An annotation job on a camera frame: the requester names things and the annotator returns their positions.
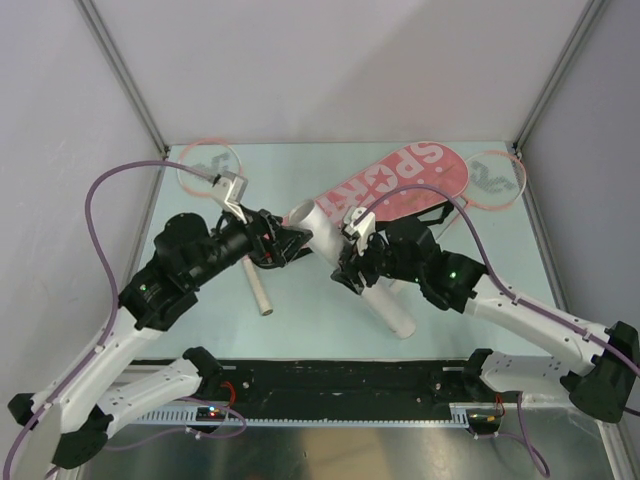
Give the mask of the white shuttlecock tube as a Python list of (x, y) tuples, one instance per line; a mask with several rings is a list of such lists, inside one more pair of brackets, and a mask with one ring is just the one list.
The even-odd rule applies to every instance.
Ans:
[(290, 226), (311, 232), (308, 245), (332, 268), (331, 279), (358, 295), (369, 309), (399, 339), (412, 336), (416, 320), (379, 277), (353, 260), (362, 257), (343, 232), (313, 200), (305, 200), (289, 212)]

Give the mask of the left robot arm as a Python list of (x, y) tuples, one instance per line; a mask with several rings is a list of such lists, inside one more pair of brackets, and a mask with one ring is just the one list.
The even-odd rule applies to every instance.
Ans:
[(242, 220), (225, 213), (210, 230), (195, 213), (172, 217), (154, 240), (155, 252), (117, 296), (110, 317), (63, 378), (38, 393), (19, 393), (8, 409), (23, 436), (36, 437), (54, 421), (55, 437), (41, 443), (31, 465), (71, 470), (92, 459), (124, 426), (168, 402), (210, 400), (221, 389), (223, 367), (203, 347), (187, 349), (164, 370), (114, 387), (114, 381), (151, 342), (198, 301), (200, 288), (246, 256), (290, 263), (308, 243), (309, 230), (287, 226), (266, 210)]

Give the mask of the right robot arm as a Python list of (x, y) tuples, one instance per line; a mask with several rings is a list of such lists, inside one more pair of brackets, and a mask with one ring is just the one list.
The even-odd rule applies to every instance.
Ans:
[(519, 356), (478, 349), (462, 376), (476, 401), (519, 392), (568, 399), (603, 422), (621, 420), (639, 376), (639, 335), (618, 322), (611, 327), (548, 306), (495, 275), (487, 260), (442, 249), (416, 219), (391, 223), (384, 234), (351, 221), (333, 280), (361, 293), (382, 277), (412, 282), (436, 308), (491, 322), (543, 350)]

